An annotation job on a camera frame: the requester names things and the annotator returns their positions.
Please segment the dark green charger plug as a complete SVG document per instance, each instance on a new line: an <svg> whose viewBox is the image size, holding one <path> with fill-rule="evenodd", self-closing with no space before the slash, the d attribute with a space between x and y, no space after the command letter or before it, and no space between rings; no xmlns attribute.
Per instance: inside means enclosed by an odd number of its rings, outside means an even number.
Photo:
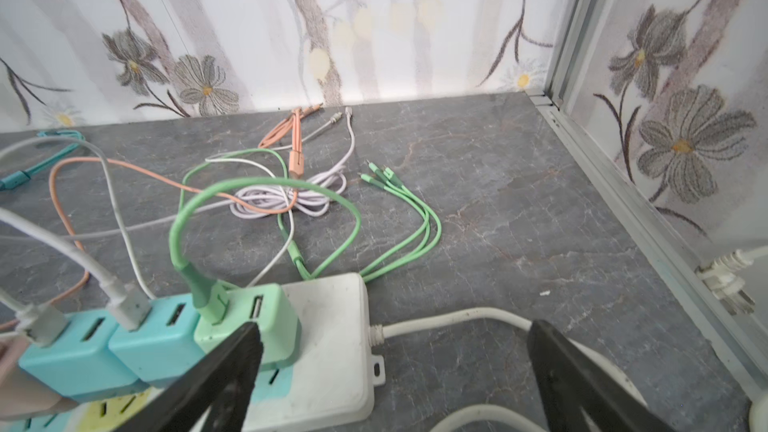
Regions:
<svg viewBox="0 0 768 432"><path fill-rule="evenodd" d="M211 352L242 324L254 322L263 344L261 370L287 367L298 359L302 325L280 285L231 290L228 298L221 322L210 324L201 318L194 331L194 341L204 352Z"/></svg>

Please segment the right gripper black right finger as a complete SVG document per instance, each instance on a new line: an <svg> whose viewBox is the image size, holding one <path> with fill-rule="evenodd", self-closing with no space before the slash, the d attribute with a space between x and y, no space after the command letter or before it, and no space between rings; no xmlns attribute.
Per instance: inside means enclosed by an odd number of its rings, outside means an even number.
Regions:
<svg viewBox="0 0 768 432"><path fill-rule="evenodd" d="M670 431L623 372L564 336L532 322L527 349L551 431Z"/></svg>

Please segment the teal charger plug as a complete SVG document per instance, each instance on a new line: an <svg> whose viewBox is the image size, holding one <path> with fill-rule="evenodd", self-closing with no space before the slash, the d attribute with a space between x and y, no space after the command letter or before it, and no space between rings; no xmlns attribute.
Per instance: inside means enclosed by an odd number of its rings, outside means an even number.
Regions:
<svg viewBox="0 0 768 432"><path fill-rule="evenodd" d="M205 356L194 339L199 320L191 294L159 298L138 329L119 327L108 347L143 382L166 388Z"/></svg>
<svg viewBox="0 0 768 432"><path fill-rule="evenodd" d="M48 347L31 345L19 359L25 372L59 395L79 403L138 393L148 385L108 347L119 329L104 309L72 313Z"/></svg>

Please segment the white six-outlet colourful power strip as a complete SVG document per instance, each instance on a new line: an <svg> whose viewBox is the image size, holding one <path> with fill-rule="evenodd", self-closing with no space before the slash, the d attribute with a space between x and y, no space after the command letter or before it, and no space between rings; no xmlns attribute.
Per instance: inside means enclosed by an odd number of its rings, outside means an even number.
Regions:
<svg viewBox="0 0 768 432"><path fill-rule="evenodd" d="M370 345L366 287L343 274L282 286L302 326L292 365L260 371L242 431L312 431L365 420L374 408L374 387L386 382L383 357ZM192 332L198 314L189 300L160 299L143 325ZM142 411L163 390L82 403L67 411L12 422L1 431L112 431Z"/></svg>

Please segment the pink charger plug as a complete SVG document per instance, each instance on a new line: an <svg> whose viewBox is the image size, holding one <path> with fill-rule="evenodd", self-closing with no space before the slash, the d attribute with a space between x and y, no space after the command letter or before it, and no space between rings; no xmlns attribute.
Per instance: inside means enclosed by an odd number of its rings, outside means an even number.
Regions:
<svg viewBox="0 0 768 432"><path fill-rule="evenodd" d="M1 420L14 421L66 412L78 403L55 392L23 370L18 361L29 343L11 335L1 336Z"/></svg>

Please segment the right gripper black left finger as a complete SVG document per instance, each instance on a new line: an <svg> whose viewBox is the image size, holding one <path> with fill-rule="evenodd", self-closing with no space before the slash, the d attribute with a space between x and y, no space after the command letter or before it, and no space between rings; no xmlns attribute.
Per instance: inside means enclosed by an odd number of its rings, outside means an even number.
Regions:
<svg viewBox="0 0 768 432"><path fill-rule="evenodd" d="M255 322L246 322L175 381L120 431L240 431L264 346Z"/></svg>

